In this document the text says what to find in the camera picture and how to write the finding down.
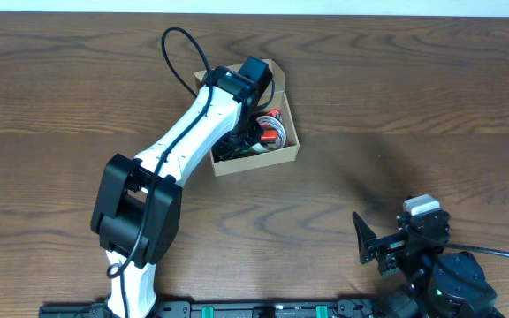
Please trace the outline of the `red stapler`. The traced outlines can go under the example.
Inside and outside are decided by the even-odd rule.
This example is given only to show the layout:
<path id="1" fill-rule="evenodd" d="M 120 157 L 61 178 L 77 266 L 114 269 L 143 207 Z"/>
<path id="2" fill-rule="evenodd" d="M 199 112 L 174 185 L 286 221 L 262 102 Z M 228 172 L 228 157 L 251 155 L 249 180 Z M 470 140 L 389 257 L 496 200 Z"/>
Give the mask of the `red stapler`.
<path id="1" fill-rule="evenodd" d="M 278 132 L 274 129 L 264 130 L 261 143 L 275 143 L 278 140 Z"/>

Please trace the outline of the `red utility knife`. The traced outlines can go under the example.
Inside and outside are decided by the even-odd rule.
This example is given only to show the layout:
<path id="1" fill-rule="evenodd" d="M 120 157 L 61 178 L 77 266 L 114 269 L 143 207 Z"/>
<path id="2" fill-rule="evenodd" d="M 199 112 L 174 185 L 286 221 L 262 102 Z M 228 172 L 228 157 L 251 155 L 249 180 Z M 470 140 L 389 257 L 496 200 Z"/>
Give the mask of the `red utility knife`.
<path id="1" fill-rule="evenodd" d="M 281 112 L 277 109 L 274 109 L 274 110 L 271 110 L 269 112 L 266 113 L 267 116 L 271 116 L 277 120 L 279 120 L 281 118 Z"/>

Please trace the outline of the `white tape roll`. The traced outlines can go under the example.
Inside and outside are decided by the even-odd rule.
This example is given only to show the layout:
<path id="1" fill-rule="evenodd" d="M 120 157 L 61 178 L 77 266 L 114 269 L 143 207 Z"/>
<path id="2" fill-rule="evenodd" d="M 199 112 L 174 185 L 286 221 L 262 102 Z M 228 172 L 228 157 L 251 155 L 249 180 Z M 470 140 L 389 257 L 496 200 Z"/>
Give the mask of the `white tape roll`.
<path id="1" fill-rule="evenodd" d="M 257 154 L 268 153 L 285 147 L 287 135 L 285 127 L 280 120 L 267 115 L 259 116 L 256 120 L 263 130 L 274 129 L 278 132 L 278 140 L 275 143 L 261 143 L 260 140 L 252 146 Z"/>

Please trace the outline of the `cardboard box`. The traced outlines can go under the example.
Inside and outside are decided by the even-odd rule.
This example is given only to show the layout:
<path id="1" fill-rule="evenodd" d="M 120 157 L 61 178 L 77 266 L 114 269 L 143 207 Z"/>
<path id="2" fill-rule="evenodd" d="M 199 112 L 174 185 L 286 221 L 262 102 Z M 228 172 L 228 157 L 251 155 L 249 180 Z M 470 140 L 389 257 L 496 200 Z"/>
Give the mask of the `cardboard box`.
<path id="1" fill-rule="evenodd" d="M 263 112 L 271 110 L 280 111 L 280 121 L 285 129 L 285 146 L 266 153 L 254 153 L 227 161 L 218 161 L 212 151 L 209 151 L 209 159 L 216 177 L 228 175 L 246 170 L 268 167 L 274 164 L 292 162 L 296 159 L 300 148 L 299 138 L 292 119 L 287 94 L 285 92 L 285 73 L 272 59 L 263 59 L 269 65 L 275 80 L 275 93 L 273 100 Z"/>

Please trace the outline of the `green tape roll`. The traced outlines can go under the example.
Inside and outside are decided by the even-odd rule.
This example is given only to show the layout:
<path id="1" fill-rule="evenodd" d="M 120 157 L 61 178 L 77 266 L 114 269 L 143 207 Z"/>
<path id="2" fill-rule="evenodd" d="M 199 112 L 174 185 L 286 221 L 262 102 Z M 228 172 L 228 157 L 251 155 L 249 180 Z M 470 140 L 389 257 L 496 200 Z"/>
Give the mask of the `green tape roll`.
<path id="1" fill-rule="evenodd" d="M 253 148 L 241 150 L 239 152 L 240 156 L 250 156 L 250 155 L 257 155 L 257 152 Z"/>

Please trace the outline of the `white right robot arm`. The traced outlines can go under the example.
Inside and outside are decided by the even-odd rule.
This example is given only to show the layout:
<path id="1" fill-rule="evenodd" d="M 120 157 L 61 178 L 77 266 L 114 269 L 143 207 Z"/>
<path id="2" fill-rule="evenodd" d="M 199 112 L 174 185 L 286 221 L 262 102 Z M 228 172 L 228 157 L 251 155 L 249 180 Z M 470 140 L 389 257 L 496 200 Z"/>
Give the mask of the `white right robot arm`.
<path id="1" fill-rule="evenodd" d="M 445 254 L 450 215 L 441 208 L 397 217 L 399 231 L 379 238 L 352 213 L 360 262 L 377 261 L 383 276 L 402 274 L 406 283 L 372 305 L 375 317 L 492 318 L 496 291 L 486 282 L 476 258 L 466 249 Z"/>

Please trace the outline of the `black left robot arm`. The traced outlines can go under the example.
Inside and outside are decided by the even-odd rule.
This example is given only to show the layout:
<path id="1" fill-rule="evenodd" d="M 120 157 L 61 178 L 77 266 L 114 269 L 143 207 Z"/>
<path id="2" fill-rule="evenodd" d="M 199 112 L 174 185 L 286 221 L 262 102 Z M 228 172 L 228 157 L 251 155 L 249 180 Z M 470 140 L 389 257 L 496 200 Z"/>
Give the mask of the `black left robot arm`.
<path id="1" fill-rule="evenodd" d="M 193 104 L 155 144 L 105 165 L 90 229 L 110 262 L 110 317 L 148 317 L 156 306 L 156 264 L 179 229 L 183 187 L 208 153 L 232 159 L 257 143 L 255 119 L 273 74 L 258 59 L 204 75 Z"/>

